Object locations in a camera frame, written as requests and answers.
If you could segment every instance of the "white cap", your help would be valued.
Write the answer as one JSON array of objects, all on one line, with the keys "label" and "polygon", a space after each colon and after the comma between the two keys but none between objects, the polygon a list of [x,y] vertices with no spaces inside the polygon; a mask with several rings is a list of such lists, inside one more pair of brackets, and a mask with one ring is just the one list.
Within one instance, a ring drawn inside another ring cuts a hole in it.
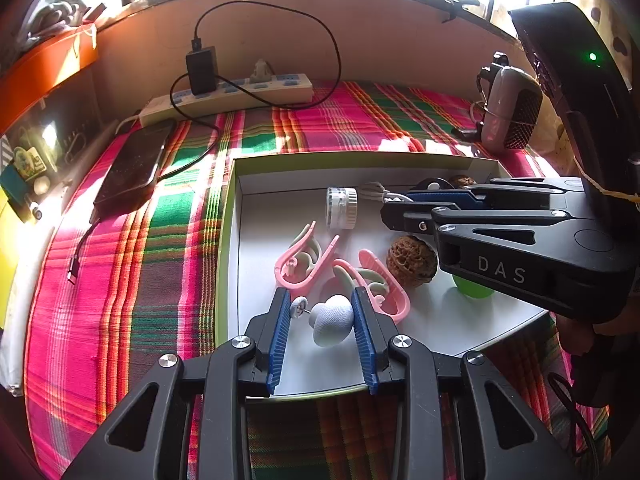
[{"label": "white cap", "polygon": [[349,300],[337,294],[325,303],[316,303],[309,315],[318,346],[334,346],[344,341],[353,328],[353,309]]},{"label": "white cap", "polygon": [[358,217],[358,193],[353,187],[326,189],[326,225],[331,229],[353,229]]}]

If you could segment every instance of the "cable plug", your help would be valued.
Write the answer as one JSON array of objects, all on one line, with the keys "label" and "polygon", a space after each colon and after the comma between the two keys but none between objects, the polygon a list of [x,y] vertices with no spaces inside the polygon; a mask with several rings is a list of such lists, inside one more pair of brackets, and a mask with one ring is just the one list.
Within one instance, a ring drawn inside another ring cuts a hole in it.
[{"label": "cable plug", "polygon": [[249,83],[267,83],[271,81],[271,76],[273,76],[273,71],[269,63],[259,59],[255,64],[254,73],[249,78]]},{"label": "cable plug", "polygon": [[198,48],[193,46],[193,51],[185,56],[189,84],[193,95],[201,95],[213,92],[218,87],[216,74],[218,65],[216,62],[215,47]]},{"label": "cable plug", "polygon": [[75,254],[69,261],[69,268],[66,273],[66,280],[72,285],[78,280],[78,272],[80,272],[80,259]]}]

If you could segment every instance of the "pink plastic clip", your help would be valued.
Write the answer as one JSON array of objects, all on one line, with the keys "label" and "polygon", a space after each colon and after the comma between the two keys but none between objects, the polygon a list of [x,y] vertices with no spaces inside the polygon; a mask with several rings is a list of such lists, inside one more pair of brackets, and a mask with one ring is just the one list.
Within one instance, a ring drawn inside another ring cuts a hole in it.
[{"label": "pink plastic clip", "polygon": [[295,258],[295,254],[303,251],[305,247],[308,246],[308,241],[313,236],[315,227],[316,222],[311,222],[311,227],[308,229],[305,235],[300,238],[300,240],[298,240],[295,244],[293,244],[289,249],[287,249],[276,261],[276,266],[274,268],[276,282],[279,286],[288,288],[291,291],[292,298],[296,298],[298,296],[306,296],[309,293],[316,276],[322,272],[322,270],[328,263],[330,263],[331,256],[335,251],[335,245],[340,239],[340,237],[336,235],[334,239],[331,240],[331,243],[329,243],[324,253],[322,253],[322,255],[318,258],[318,261],[315,263],[314,268],[311,269],[311,272],[304,280],[299,283],[291,283],[286,280],[286,277],[293,274],[293,269],[298,263],[297,259]]},{"label": "pink plastic clip", "polygon": [[379,298],[373,295],[373,293],[369,290],[365,279],[349,262],[337,259],[334,260],[333,265],[342,267],[349,273],[349,275],[356,281],[356,283],[358,283],[358,286],[363,286],[367,289],[367,294],[369,295],[369,301],[373,306],[373,310],[379,312],[380,314],[386,314],[394,320],[395,324],[398,324],[407,316],[407,314],[409,314],[409,310],[411,309],[411,303],[409,301],[409,297],[404,291],[404,288],[400,286],[398,280],[396,280],[391,275],[391,273],[382,264],[382,262],[376,258],[376,255],[368,249],[361,249],[358,252],[358,259],[360,260],[360,266],[363,269],[375,270],[380,276],[385,279],[386,284],[389,286],[389,293],[386,295],[384,301],[386,310],[382,309],[382,306],[378,301]]}]

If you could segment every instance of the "pink clothespin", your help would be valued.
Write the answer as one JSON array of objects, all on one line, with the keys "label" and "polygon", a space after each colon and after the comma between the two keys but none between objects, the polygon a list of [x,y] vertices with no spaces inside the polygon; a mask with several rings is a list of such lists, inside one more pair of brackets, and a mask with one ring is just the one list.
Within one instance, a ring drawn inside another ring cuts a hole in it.
[{"label": "pink clothespin", "polygon": [[398,324],[407,316],[407,314],[409,314],[409,310],[411,309],[409,296],[404,291],[404,288],[400,286],[398,280],[396,280],[384,264],[376,258],[374,253],[368,249],[361,249],[358,252],[358,259],[362,270],[373,270],[382,276],[388,285],[387,294],[384,296],[374,294],[371,290],[372,287],[367,284],[358,269],[355,269],[349,262],[338,258],[337,260],[334,260],[333,266],[334,268],[343,268],[358,286],[363,286],[367,289],[367,294],[369,295],[369,301],[373,306],[373,310],[381,314],[386,314],[394,320],[394,323]]},{"label": "pink clothespin", "polygon": [[[316,239],[313,238],[315,227],[316,222],[311,222],[311,225],[307,224],[296,237],[291,247],[276,261],[274,268],[276,282],[279,286],[288,288],[292,298],[306,296],[309,293],[316,276],[321,273],[325,265],[330,262],[335,250],[335,245],[340,239],[340,237],[336,235],[323,253],[320,245]],[[296,267],[301,264],[306,265],[305,278],[297,283],[287,280],[287,278],[293,277]]]}]

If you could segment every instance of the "sticker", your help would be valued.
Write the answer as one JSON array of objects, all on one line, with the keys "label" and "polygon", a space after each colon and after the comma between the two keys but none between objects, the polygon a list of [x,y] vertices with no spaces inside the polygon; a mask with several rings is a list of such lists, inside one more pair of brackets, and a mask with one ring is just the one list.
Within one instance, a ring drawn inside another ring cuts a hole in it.
[{"label": "sticker", "polygon": [[0,173],[6,168],[14,159],[14,152],[9,144],[9,139],[6,135],[0,137]]},{"label": "sticker", "polygon": [[16,147],[14,159],[15,168],[25,181],[38,176],[47,169],[35,148],[25,150],[20,146]]}]

